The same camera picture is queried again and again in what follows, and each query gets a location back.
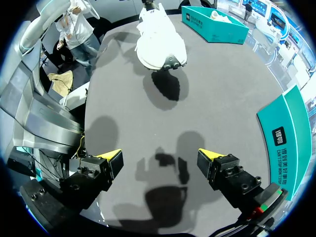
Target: white jacket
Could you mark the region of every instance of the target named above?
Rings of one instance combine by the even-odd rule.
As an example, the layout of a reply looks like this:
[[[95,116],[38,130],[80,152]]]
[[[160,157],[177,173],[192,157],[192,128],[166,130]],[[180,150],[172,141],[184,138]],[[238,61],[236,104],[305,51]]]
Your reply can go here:
[[[73,49],[85,42],[93,33],[93,27],[88,23],[83,14],[91,9],[89,3],[85,0],[70,0],[71,5],[63,17],[56,22],[56,28],[60,32],[59,40],[66,40],[69,49]],[[72,14],[74,7],[80,7],[81,12],[78,15]]]

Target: person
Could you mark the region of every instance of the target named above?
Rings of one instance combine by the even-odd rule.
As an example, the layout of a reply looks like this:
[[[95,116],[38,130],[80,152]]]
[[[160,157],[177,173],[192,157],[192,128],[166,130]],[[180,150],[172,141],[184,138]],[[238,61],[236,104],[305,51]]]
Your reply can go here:
[[[70,0],[70,2],[69,9],[55,20],[56,28],[60,33],[57,50],[64,46],[65,40],[74,58],[85,67],[91,77],[91,59],[97,56],[99,49],[93,27],[83,15],[90,11],[91,5],[85,0]]]
[[[248,18],[251,15],[252,12],[252,6],[251,6],[251,1],[249,1],[246,5],[246,13],[245,13],[245,18],[244,18],[244,22],[248,22]]]

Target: gray table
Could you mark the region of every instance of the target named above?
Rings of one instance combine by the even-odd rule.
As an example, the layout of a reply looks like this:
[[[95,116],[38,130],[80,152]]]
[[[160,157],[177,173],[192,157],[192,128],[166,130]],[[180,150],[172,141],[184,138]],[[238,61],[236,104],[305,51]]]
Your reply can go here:
[[[188,53],[187,66],[170,73],[138,61],[137,22],[106,34],[89,87],[86,148],[123,150],[124,168],[97,199],[106,223],[205,237],[240,212],[208,185],[198,148],[234,154],[265,188],[269,163],[256,113],[282,89],[249,46],[207,43],[180,15],[170,19]]]

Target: teal box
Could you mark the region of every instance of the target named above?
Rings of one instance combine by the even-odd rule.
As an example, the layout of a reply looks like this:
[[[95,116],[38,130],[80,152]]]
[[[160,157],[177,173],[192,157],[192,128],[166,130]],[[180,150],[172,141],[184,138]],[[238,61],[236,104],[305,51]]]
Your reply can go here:
[[[212,20],[210,16],[213,11],[217,11],[219,15],[227,16],[232,23]],[[183,6],[182,22],[209,43],[243,44],[249,31],[248,27],[231,16],[216,9],[200,6]]]
[[[288,191],[292,200],[312,156],[312,135],[300,90],[294,86],[258,112],[265,136],[271,182]]]

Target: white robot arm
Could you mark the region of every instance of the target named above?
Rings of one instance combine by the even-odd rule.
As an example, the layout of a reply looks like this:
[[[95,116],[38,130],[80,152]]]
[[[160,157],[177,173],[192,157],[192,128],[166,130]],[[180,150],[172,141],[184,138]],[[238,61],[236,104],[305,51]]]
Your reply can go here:
[[[32,49],[45,30],[70,4],[70,0],[42,0],[36,5],[40,16],[31,22],[21,38],[20,50],[23,54]]]

